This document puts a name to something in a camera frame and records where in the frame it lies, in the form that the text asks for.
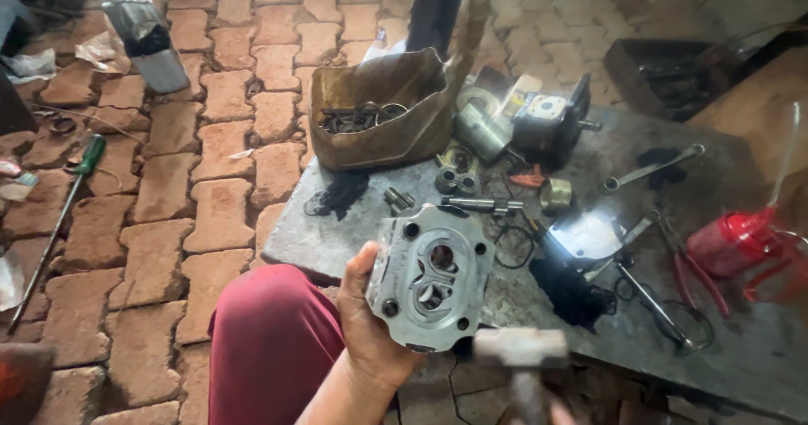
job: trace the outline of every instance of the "brick paver floor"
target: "brick paver floor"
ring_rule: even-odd
[[[41,246],[34,237],[48,234],[68,189],[58,168],[79,153],[85,130],[109,135],[102,166],[120,180],[98,172],[91,193],[77,199],[53,263],[58,276],[41,286],[13,341],[47,341],[58,351],[37,425],[205,425],[207,318],[228,281],[263,264],[262,244],[313,155],[311,74],[358,63],[379,29],[387,48],[406,38],[412,0],[155,0],[192,80],[168,96],[154,95],[135,71],[103,76],[73,58],[75,44],[105,29],[100,1],[87,0],[83,19],[26,48],[56,49],[61,70],[19,90],[133,138],[80,116],[72,116],[75,140],[0,137],[2,154],[30,150],[26,160],[42,177],[35,202],[5,212],[11,241]],[[491,0],[473,72],[530,71],[550,92],[592,72],[593,102],[626,108],[602,64],[614,39],[720,40],[793,19],[808,10],[805,1]],[[250,147],[251,157],[229,158]],[[0,322],[8,318],[0,313]],[[470,425],[496,423],[508,400],[504,377],[456,363],[437,355],[408,383],[399,396],[404,425],[461,423],[458,415]],[[398,423],[399,414],[385,422]]]

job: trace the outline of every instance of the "metal table top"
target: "metal table top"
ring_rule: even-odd
[[[687,236],[726,210],[760,209],[765,203],[762,177],[749,148],[739,138],[599,107],[593,107],[587,119],[601,122],[603,130],[584,131],[567,166],[553,175],[572,183],[581,207],[609,207],[620,215],[618,222],[630,228],[656,205]],[[692,143],[703,144],[707,152],[680,164],[688,172],[684,182],[666,184],[660,193],[649,190],[647,180],[633,182],[611,195],[600,192],[598,187],[606,177],[636,168],[637,154],[651,147],[684,149]],[[500,179],[504,163],[483,174],[483,194],[508,196]],[[315,157],[270,234],[263,259],[298,266],[315,281],[337,284],[345,263],[365,241],[377,237],[379,219],[389,216],[383,191],[393,186],[412,194],[417,204],[439,203],[440,195],[433,184],[436,171],[434,162],[422,162],[372,174],[368,191],[338,222],[333,214],[311,217],[303,212],[304,204],[331,180]],[[525,201],[528,213],[539,216],[536,192],[512,188],[516,197]],[[538,220],[545,227],[550,224],[543,216]],[[494,240],[503,221],[485,215],[483,222],[486,235]],[[526,227],[519,216],[507,217],[505,222]],[[630,249],[635,278],[649,284],[660,299],[678,300],[672,257],[658,229],[649,228]],[[518,236],[503,237],[499,250],[505,262],[515,261],[526,251]],[[611,288],[618,276],[610,266],[593,284]],[[676,355],[675,345],[662,336],[651,314],[636,300],[620,301],[616,314],[602,316],[595,324],[594,335],[565,324],[553,314],[551,303],[527,266],[516,271],[494,266],[482,321],[496,327],[564,329],[577,355],[628,368],[640,376],[657,377],[680,388],[698,389],[737,406],[808,422],[808,358],[804,357],[805,333],[797,310],[750,304],[742,298],[742,283],[738,278],[719,284],[732,310],[732,316],[724,320],[701,284],[691,279],[691,293],[696,303],[704,306],[716,339],[711,347],[687,356]]]

